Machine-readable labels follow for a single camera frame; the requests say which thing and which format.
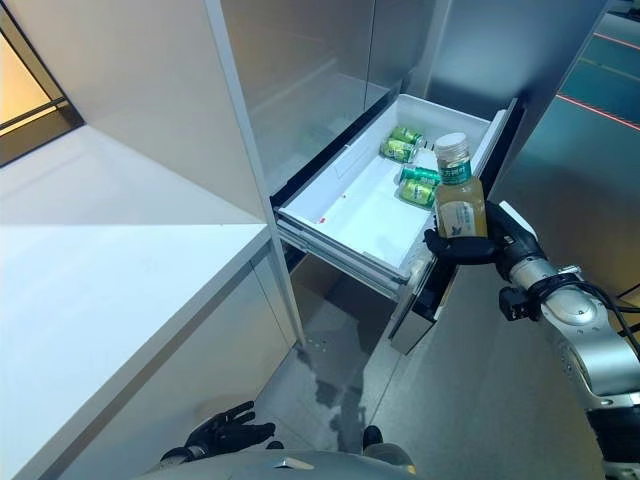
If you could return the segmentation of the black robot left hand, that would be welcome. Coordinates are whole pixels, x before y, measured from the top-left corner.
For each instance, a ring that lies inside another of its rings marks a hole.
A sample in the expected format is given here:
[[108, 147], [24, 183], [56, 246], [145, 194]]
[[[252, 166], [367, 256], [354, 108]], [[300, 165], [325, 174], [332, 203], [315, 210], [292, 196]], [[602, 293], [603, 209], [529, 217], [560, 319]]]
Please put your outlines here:
[[218, 413], [194, 429], [184, 444], [196, 458], [235, 453], [273, 437], [272, 422], [253, 424], [253, 401], [247, 401]]

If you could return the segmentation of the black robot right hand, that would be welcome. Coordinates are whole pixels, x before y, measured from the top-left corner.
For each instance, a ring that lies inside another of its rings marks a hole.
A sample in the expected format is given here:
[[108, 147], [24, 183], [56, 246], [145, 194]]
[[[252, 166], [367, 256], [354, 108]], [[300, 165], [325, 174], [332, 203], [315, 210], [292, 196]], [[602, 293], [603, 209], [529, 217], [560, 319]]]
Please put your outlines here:
[[520, 262], [547, 259], [535, 236], [502, 206], [485, 204], [487, 237], [441, 237], [435, 230], [424, 232], [427, 248], [439, 259], [454, 265], [494, 264], [499, 275], [510, 280]]

